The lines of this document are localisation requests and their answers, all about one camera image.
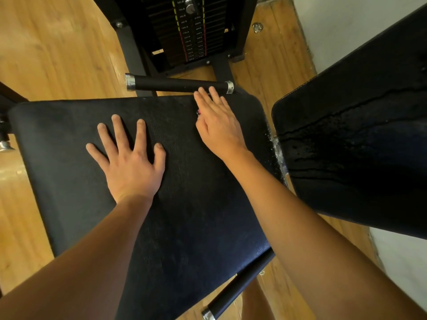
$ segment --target black handle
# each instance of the black handle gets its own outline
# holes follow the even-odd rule
[[[231,94],[234,91],[233,82],[210,82],[206,80],[186,80],[183,78],[154,78],[126,73],[128,91],[163,91],[163,92],[194,92],[203,87],[206,91],[210,86],[215,87],[220,95]]]
[[[261,256],[246,266],[236,277],[223,289],[205,310],[201,313],[205,320],[218,319],[220,315],[233,303],[240,293],[257,277],[258,273],[275,256],[273,249],[267,249]]]

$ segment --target floor plank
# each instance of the floor plank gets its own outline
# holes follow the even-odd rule
[[[0,80],[31,101],[134,96],[114,30],[92,0],[0,0]],[[257,7],[246,59],[231,64],[237,83],[262,103],[272,126],[273,104],[315,75],[291,0]],[[180,74],[214,80],[211,67]],[[0,155],[0,288],[12,290],[52,259],[19,151]],[[376,261],[366,227],[325,219]],[[275,258],[258,276],[277,319],[314,319]],[[200,319],[218,290],[180,319]],[[241,318],[239,297],[222,315]]]

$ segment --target black leather cushion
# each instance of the black leather cushion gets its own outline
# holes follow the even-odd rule
[[[426,16],[424,6],[273,107],[313,209],[427,238]]]
[[[259,101],[227,100],[248,148],[280,178]],[[143,118],[150,159],[156,142],[165,147],[163,183],[135,244],[118,319],[175,319],[269,247],[243,189],[201,141],[196,111],[192,96],[174,96],[33,102],[9,113],[56,256],[115,206],[85,149],[103,149],[97,124],[112,130],[117,113],[135,139]]]

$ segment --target person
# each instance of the person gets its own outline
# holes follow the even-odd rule
[[[194,93],[197,130],[241,184],[280,263],[319,319],[427,319],[427,314],[248,151],[240,125],[213,87]],[[88,144],[117,205],[74,247],[0,299],[0,319],[113,319],[138,231],[160,187],[166,152],[147,159],[145,122],[134,149],[113,115],[117,146],[98,125],[108,157]],[[274,319],[257,281],[243,293],[242,319]]]

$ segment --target forearm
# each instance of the forearm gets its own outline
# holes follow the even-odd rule
[[[125,198],[74,247],[0,299],[0,318],[113,319],[150,206],[143,197]]]
[[[227,166],[280,262],[319,318],[423,317],[414,302],[251,153],[234,156]]]

